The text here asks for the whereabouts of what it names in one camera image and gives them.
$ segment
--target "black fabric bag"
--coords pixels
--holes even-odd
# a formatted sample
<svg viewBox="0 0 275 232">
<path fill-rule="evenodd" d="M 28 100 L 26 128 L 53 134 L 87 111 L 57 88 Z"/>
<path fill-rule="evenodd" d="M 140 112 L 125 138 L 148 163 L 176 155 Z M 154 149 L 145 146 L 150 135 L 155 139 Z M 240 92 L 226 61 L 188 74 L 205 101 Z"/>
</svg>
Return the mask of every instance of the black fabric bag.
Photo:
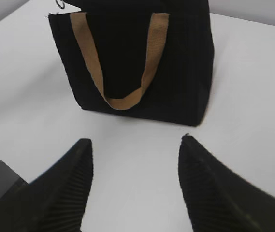
<svg viewBox="0 0 275 232">
<path fill-rule="evenodd" d="M 49 21 L 82 109 L 200 124 L 214 58 L 207 0 L 65 2 L 81 12 Z"/>
</svg>

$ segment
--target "tan strap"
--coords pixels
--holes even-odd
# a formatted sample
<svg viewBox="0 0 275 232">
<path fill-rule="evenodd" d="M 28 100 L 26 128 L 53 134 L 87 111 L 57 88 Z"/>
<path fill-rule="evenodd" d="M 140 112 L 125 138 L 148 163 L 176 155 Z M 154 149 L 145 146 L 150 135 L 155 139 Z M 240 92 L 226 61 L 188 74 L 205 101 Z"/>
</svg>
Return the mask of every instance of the tan strap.
<svg viewBox="0 0 275 232">
<path fill-rule="evenodd" d="M 87 23 L 86 13 L 71 13 L 70 17 L 72 29 L 84 57 L 86 67 L 104 100 L 116 110 L 127 110 L 137 105 L 152 82 L 161 60 L 166 42 L 169 14 L 152 14 L 148 29 L 146 61 L 144 73 L 141 78 L 141 87 L 122 99 L 105 96 L 102 68 L 92 33 Z"/>
</svg>

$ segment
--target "bag handle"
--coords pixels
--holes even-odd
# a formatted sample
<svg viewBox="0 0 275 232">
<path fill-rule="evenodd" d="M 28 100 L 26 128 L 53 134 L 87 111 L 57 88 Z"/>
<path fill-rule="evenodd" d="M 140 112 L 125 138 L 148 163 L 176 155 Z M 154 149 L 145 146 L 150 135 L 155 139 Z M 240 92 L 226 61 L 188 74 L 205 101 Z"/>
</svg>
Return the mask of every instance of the bag handle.
<svg viewBox="0 0 275 232">
<path fill-rule="evenodd" d="M 71 13 L 72 29 L 80 47 L 86 67 L 104 100 L 116 110 L 128 110 L 137 105 L 153 80 L 166 42 L 169 14 L 153 13 L 148 29 L 145 69 L 141 87 L 122 99 L 109 98 L 104 93 L 103 74 L 96 46 L 87 23 L 86 13 Z"/>
</svg>

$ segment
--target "metal ring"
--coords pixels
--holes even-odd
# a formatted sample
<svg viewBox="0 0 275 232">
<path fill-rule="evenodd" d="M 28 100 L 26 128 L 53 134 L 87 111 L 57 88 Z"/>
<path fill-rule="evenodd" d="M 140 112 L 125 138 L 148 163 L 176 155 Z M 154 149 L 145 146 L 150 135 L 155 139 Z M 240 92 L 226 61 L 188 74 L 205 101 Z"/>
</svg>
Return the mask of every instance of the metal ring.
<svg viewBox="0 0 275 232">
<path fill-rule="evenodd" d="M 60 7 L 60 9 L 64 9 L 65 8 L 65 3 L 64 3 L 64 0 L 61 0 L 62 2 L 62 6 L 59 4 L 58 0 L 56 0 L 56 4 L 58 5 L 58 7 Z"/>
</svg>

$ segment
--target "pointed black object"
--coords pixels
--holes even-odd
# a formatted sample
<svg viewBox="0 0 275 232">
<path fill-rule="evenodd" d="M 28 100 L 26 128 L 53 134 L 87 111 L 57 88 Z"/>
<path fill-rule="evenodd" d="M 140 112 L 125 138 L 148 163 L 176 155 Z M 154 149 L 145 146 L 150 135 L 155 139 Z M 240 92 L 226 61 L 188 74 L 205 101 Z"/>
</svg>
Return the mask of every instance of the pointed black object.
<svg viewBox="0 0 275 232">
<path fill-rule="evenodd" d="M 275 198 L 232 172 L 191 136 L 182 139 L 178 174 L 195 232 L 275 232 Z"/>
<path fill-rule="evenodd" d="M 0 232 L 79 232 L 92 177 L 92 143 L 81 139 L 30 185 L 0 199 Z"/>
</svg>

